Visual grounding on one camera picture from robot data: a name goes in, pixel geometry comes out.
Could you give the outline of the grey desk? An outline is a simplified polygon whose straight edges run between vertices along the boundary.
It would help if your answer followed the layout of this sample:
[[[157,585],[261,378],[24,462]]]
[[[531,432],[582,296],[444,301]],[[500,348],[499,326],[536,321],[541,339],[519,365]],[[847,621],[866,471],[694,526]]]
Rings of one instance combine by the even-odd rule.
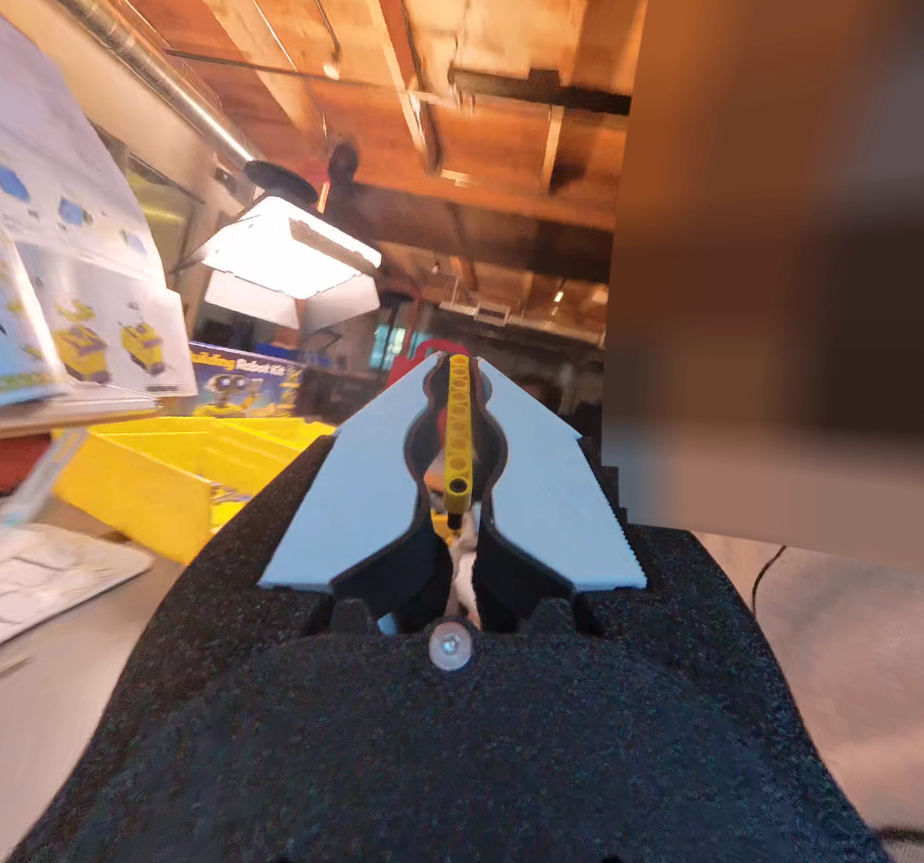
[[[148,572],[2,645],[2,859],[86,751],[131,652],[184,569],[152,557]]]

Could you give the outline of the metal air duct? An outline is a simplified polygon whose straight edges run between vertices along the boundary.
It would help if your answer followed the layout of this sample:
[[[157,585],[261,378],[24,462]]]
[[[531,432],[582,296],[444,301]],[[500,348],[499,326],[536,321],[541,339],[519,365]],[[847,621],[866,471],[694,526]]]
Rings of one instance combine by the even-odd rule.
[[[205,85],[173,65],[166,41],[128,0],[51,0],[102,49],[133,73],[225,161],[243,167],[263,157],[225,115]]]

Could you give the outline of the person's grey hoodie torso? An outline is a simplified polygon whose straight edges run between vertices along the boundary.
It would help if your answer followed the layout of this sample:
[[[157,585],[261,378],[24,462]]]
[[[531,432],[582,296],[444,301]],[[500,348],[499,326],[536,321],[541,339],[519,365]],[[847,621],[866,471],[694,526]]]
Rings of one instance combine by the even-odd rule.
[[[696,533],[790,684],[822,759],[875,826],[923,823],[923,576]]]

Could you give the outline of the red felt bag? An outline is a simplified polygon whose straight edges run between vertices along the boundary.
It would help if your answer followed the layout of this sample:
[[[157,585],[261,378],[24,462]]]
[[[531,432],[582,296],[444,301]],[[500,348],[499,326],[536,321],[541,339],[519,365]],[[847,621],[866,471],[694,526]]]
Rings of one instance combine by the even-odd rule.
[[[378,444],[405,459],[444,448],[449,359],[468,356],[471,371],[472,432],[476,438],[475,364],[468,350],[441,340],[425,341],[413,356],[396,360],[385,391],[371,407]]]

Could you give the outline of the white sticker sheet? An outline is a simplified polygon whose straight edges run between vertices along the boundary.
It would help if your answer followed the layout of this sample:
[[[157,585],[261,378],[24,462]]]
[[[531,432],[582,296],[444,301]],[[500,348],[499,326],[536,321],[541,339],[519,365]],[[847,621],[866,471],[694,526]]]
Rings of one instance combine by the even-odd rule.
[[[154,557],[47,524],[1,530],[1,643],[148,572]]]

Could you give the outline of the glowing light panel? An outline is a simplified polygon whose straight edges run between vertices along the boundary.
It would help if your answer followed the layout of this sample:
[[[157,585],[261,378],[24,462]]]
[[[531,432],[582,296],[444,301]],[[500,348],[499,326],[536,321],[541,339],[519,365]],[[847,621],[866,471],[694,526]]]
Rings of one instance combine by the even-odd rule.
[[[382,255],[313,211],[264,194],[177,262],[211,270],[205,303],[311,335],[379,310]]]

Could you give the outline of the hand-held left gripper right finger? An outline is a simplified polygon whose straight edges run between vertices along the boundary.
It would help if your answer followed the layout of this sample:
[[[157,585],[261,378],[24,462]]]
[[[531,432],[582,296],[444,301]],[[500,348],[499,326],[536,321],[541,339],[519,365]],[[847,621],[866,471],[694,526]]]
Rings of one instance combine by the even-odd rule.
[[[475,358],[471,376],[482,629],[513,632],[546,599],[576,607],[588,594],[645,590],[580,434],[488,361]]]

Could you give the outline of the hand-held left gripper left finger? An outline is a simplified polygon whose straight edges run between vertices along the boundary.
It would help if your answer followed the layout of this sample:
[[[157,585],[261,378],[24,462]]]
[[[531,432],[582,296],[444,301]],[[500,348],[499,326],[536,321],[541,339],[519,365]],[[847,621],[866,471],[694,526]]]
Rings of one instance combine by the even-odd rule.
[[[362,600],[400,632],[445,615],[453,562],[424,477],[443,447],[448,368],[427,357],[334,432],[260,588]]]

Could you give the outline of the yellow plastic bin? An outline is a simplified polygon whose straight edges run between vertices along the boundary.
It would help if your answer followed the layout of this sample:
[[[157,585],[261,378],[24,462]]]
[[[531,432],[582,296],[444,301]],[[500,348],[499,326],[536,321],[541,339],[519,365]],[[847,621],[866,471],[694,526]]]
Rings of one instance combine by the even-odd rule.
[[[161,417],[109,423],[90,433],[210,487],[212,523],[243,508],[316,440],[322,421],[296,418]]]

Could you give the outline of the long yellow perforated beam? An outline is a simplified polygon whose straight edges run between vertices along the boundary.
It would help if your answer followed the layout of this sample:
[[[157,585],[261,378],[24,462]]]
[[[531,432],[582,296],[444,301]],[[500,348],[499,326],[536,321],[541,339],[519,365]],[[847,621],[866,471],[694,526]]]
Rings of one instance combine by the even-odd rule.
[[[471,371],[468,356],[449,359],[445,417],[444,508],[450,533],[462,528],[470,509],[474,488],[474,443],[472,432]]]

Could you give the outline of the dark blue toy box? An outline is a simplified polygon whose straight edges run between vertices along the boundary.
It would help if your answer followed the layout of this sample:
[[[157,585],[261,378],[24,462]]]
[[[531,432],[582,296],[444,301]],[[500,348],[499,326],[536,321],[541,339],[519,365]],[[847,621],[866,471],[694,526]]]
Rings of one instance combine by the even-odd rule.
[[[197,394],[187,415],[218,419],[280,419],[295,415],[305,368],[291,360],[190,343]]]

